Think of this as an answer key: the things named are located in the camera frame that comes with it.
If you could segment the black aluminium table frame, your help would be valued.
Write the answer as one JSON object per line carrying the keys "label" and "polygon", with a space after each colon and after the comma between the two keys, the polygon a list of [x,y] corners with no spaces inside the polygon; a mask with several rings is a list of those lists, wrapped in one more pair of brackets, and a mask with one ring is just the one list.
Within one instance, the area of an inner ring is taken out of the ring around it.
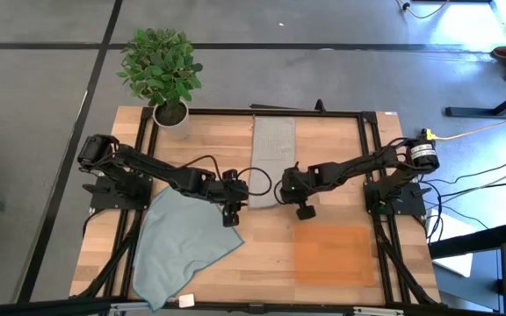
{"label": "black aluminium table frame", "polygon": [[[143,140],[155,157],[176,165],[196,161],[203,169],[246,170],[250,164],[255,117],[292,117],[296,121],[296,162],[301,167],[342,162],[401,136],[394,112],[194,109],[191,131],[173,140],[141,123],[141,109],[118,109],[112,134],[133,145]],[[415,296],[394,264],[376,245],[372,218],[365,207],[364,176],[310,198],[313,219],[301,221],[291,205],[240,211],[236,228],[244,243],[195,274],[184,292],[198,305],[244,305],[248,310],[292,309],[313,305],[383,306],[412,303]],[[294,280],[293,231],[298,225],[364,226],[370,231],[375,284],[372,286],[303,285]]]}

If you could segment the grey waffle weave towel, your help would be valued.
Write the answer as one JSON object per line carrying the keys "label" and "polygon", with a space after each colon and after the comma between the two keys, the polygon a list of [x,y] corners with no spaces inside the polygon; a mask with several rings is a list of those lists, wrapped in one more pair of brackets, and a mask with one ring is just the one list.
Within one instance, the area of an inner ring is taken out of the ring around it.
{"label": "grey waffle weave towel", "polygon": [[292,117],[255,117],[249,174],[249,191],[263,193],[249,196],[250,210],[278,204],[274,189],[284,169],[296,162],[296,121]]}

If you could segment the green leafy plant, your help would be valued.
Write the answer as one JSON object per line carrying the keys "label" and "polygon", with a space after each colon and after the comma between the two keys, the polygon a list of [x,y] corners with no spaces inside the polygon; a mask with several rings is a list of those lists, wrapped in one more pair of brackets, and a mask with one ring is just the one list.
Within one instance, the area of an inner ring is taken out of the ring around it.
{"label": "green leafy plant", "polygon": [[194,47],[184,32],[175,29],[137,29],[121,50],[121,70],[116,76],[132,95],[148,105],[175,105],[192,99],[202,87],[194,60]]}

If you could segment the white plant pot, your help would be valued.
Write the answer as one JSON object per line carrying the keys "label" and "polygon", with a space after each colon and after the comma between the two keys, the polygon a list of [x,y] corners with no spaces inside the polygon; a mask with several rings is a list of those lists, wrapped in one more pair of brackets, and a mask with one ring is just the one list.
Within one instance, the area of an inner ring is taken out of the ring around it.
{"label": "white plant pot", "polygon": [[190,110],[185,101],[178,106],[157,104],[152,110],[155,124],[173,140],[183,140],[190,134]]}

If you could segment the translucent orange plastic basket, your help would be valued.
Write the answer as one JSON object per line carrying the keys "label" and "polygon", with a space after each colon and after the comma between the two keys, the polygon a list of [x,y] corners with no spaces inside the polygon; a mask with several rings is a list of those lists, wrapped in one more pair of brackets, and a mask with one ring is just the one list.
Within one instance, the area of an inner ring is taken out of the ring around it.
{"label": "translucent orange plastic basket", "polygon": [[293,254],[297,284],[375,284],[370,231],[364,226],[298,225],[293,231]]}

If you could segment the black desk bar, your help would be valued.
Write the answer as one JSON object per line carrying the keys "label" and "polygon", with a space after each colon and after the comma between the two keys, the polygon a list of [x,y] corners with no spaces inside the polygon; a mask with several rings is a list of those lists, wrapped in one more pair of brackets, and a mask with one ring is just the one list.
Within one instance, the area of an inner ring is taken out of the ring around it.
{"label": "black desk bar", "polygon": [[433,242],[429,251],[432,259],[438,259],[499,248],[505,243],[506,225],[503,225]]}

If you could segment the teal microfiber towel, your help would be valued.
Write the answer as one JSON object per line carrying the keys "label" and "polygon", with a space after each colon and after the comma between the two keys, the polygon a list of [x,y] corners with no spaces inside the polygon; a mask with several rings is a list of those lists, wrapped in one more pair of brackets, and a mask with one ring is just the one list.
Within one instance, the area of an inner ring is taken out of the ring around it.
{"label": "teal microfiber towel", "polygon": [[234,228],[222,225],[218,205],[165,188],[153,198],[142,224],[133,263],[133,291],[156,312],[197,272],[243,243]]}

